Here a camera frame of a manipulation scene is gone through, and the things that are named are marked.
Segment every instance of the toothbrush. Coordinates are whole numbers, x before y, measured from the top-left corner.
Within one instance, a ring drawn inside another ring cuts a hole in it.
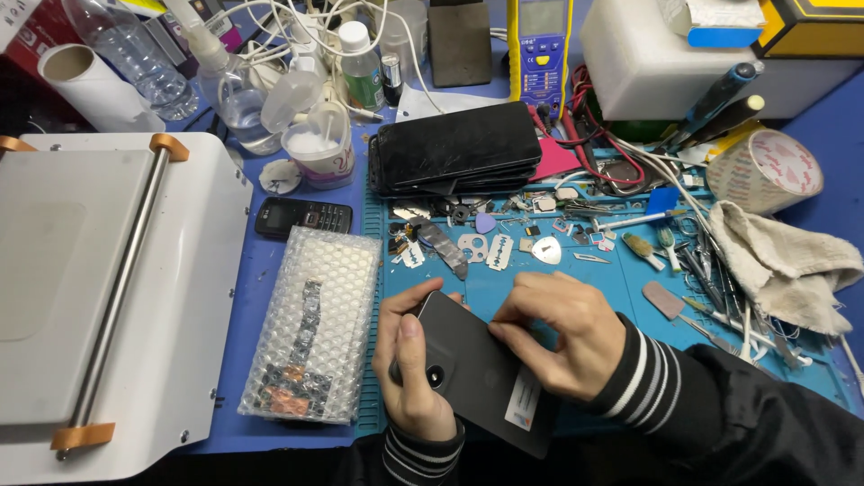
[[[681,264],[678,263],[678,256],[675,255],[675,235],[672,234],[672,229],[668,226],[661,227],[657,230],[657,239],[660,246],[666,249],[666,254],[669,255],[669,265],[672,265],[672,271],[678,273],[681,271]]]
[[[666,268],[666,264],[654,256],[654,246],[652,246],[651,243],[631,233],[624,233],[623,240],[634,253],[645,259],[645,261],[650,263],[658,272],[661,272]]]

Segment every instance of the black smartphone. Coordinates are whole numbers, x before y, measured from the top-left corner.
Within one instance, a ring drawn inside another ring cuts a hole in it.
[[[342,204],[268,197],[258,210],[255,232],[279,240],[287,240],[294,226],[348,233],[352,215],[351,207]]]
[[[560,399],[479,317],[446,294],[430,293],[414,310],[426,336],[426,379],[453,411],[534,457],[549,449]],[[390,376],[401,386],[394,361]]]

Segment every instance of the yellow box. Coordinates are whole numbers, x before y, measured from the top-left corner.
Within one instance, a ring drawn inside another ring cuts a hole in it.
[[[759,0],[758,57],[864,58],[864,0]]]

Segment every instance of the white cloth rag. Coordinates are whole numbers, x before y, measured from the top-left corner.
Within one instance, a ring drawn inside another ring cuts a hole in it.
[[[864,275],[851,243],[745,213],[730,201],[711,208],[710,223],[732,274],[765,312],[831,336],[852,330],[834,297]]]

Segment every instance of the spray bottle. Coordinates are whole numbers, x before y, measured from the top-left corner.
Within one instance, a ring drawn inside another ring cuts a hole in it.
[[[165,0],[182,26],[181,35],[198,60],[201,94],[222,117],[228,130],[245,149],[257,155],[272,154],[282,146],[279,134],[261,125],[261,108],[267,88],[248,61],[225,51],[216,35],[204,25],[187,0]]]

